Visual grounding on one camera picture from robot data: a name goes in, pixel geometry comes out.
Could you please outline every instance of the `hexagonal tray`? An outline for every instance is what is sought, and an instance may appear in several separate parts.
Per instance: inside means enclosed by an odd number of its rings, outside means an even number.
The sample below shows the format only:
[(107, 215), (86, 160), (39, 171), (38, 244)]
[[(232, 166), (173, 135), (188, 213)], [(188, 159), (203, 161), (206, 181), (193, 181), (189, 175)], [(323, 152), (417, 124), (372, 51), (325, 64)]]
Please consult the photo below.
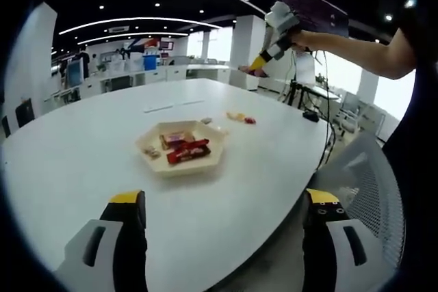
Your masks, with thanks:
[[(191, 131), (196, 140), (207, 138), (210, 141), (208, 147), (211, 153), (200, 159), (170, 165), (166, 155), (173, 150), (163, 150), (159, 135), (177, 131)], [(224, 134), (199, 121), (163, 122), (157, 124), (150, 131), (141, 136), (136, 141), (136, 146), (139, 148), (143, 158), (149, 164), (152, 171), (156, 174), (163, 177), (181, 176), (184, 174), (203, 172), (216, 167), (224, 148)], [(154, 160), (144, 154), (143, 150), (148, 146), (155, 147), (160, 151), (161, 156)]]

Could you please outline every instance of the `white table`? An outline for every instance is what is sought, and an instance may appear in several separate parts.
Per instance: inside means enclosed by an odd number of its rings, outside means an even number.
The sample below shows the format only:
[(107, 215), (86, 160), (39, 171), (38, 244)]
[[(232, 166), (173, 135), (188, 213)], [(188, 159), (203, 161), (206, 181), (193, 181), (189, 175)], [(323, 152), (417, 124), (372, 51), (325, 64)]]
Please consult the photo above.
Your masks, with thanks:
[[(144, 113), (150, 104), (182, 104)], [(240, 111), (255, 126), (225, 118)], [(165, 180), (134, 142), (158, 122), (212, 117), (229, 130), (209, 174)], [(289, 213), (324, 150), (326, 123), (272, 99), (206, 79), (155, 83), (70, 104), (3, 144), (6, 194), (24, 236), (50, 270), (108, 200), (146, 192), (150, 292), (201, 292), (244, 263)]]
[(319, 97), (328, 99), (329, 101), (337, 101), (339, 99), (339, 96), (332, 92), (328, 92), (327, 95), (327, 91), (324, 88), (321, 88), (320, 86), (313, 85), (311, 87), (309, 86), (308, 88), (311, 89), (311, 91), (314, 94), (317, 94)]

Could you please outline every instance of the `snack package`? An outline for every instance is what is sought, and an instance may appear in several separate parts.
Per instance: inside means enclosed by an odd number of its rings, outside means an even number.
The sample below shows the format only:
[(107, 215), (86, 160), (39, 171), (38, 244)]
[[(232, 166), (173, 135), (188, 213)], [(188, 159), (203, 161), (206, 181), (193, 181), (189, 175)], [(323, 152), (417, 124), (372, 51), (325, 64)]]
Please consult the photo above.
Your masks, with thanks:
[(184, 143), (180, 148), (167, 154), (167, 161), (169, 164), (177, 164), (180, 162), (190, 161), (206, 157), (211, 153), (207, 144), (209, 140), (199, 140), (191, 143)]
[(163, 150), (171, 148), (176, 149), (181, 144), (194, 142), (193, 134), (189, 131), (178, 131), (176, 133), (167, 133), (159, 136)]
[(231, 112), (227, 112), (227, 117), (234, 121), (243, 122), (245, 120), (245, 114), (243, 113), (232, 114)]
[(234, 121), (245, 122), (248, 124), (255, 124), (254, 118), (248, 117), (243, 113), (232, 114), (230, 112), (227, 112), (227, 118)]

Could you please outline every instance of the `window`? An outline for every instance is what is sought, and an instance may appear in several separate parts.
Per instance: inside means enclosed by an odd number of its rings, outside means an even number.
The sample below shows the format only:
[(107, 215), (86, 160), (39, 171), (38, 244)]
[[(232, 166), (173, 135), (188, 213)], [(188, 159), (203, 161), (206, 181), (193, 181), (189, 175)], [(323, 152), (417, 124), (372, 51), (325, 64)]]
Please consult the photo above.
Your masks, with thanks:
[(399, 80), (379, 77), (374, 104), (402, 120), (411, 102), (414, 83), (415, 70)]
[(223, 27), (210, 31), (208, 42), (208, 58), (228, 62), (231, 57), (233, 27)]
[(201, 57), (203, 54), (204, 32), (194, 32), (189, 35), (187, 44), (187, 56)]
[[(361, 82), (362, 68), (342, 57), (326, 52), (328, 68), (328, 85), (341, 88), (352, 94), (357, 94)], [(321, 51), (317, 52), (316, 58), (321, 62), (315, 62), (315, 75), (321, 73), (326, 76), (326, 60)]]

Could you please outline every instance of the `red candy wrapper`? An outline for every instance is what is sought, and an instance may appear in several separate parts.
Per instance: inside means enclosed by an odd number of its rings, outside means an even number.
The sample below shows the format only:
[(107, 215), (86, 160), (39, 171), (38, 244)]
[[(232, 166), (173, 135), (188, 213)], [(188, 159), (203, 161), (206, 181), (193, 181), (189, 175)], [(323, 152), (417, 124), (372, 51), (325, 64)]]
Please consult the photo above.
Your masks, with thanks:
[(253, 118), (245, 118), (245, 123), (247, 123), (247, 124), (255, 124), (255, 119), (253, 119)]
[(199, 140), (196, 142), (184, 143), (178, 149), (167, 154), (169, 164), (177, 164), (180, 162), (190, 161), (206, 157), (211, 153), (207, 147), (209, 140)]

